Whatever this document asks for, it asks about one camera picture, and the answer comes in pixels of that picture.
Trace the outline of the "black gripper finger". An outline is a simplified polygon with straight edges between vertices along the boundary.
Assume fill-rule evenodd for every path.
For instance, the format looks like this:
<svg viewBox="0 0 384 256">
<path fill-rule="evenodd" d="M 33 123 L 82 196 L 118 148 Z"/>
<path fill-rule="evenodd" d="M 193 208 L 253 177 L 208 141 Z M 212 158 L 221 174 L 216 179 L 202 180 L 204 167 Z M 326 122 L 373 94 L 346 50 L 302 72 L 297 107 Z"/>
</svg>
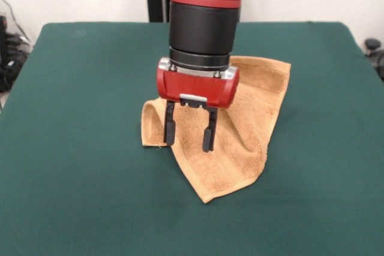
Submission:
<svg viewBox="0 0 384 256">
<path fill-rule="evenodd" d="M 167 100 L 166 111 L 164 114 L 164 133 L 163 133 L 163 141 L 167 145 L 173 145 L 175 142 L 176 124 L 173 119 L 174 108 L 175 108 L 175 102 Z"/>
<path fill-rule="evenodd" d="M 204 152 L 210 152 L 214 150 L 218 109 L 215 107 L 206 107 L 205 110 L 209 113 L 209 122 L 204 130 L 202 149 Z"/>
</svg>

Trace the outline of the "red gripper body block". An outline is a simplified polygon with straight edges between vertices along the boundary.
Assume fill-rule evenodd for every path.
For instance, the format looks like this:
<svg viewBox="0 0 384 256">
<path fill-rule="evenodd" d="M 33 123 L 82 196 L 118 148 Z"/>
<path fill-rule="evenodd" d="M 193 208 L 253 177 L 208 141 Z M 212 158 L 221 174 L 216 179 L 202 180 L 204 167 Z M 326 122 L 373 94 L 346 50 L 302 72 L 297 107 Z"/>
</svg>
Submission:
<svg viewBox="0 0 384 256">
<path fill-rule="evenodd" d="M 200 71 L 177 67 L 161 58 L 157 67 L 157 90 L 161 98 L 174 102 L 197 101 L 208 107 L 228 108 L 239 84 L 239 68 Z"/>
</svg>

